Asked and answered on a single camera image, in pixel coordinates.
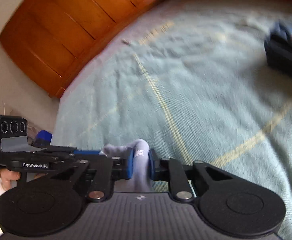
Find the person's left hand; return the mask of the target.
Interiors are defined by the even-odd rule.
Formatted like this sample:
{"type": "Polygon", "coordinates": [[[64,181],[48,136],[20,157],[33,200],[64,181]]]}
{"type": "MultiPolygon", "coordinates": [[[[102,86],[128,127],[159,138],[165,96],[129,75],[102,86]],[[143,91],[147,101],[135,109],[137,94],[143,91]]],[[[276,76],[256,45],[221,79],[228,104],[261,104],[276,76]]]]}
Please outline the person's left hand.
{"type": "Polygon", "coordinates": [[[10,171],[6,168],[0,170],[0,190],[8,191],[11,189],[13,181],[18,181],[21,178],[21,173],[10,171]]]}

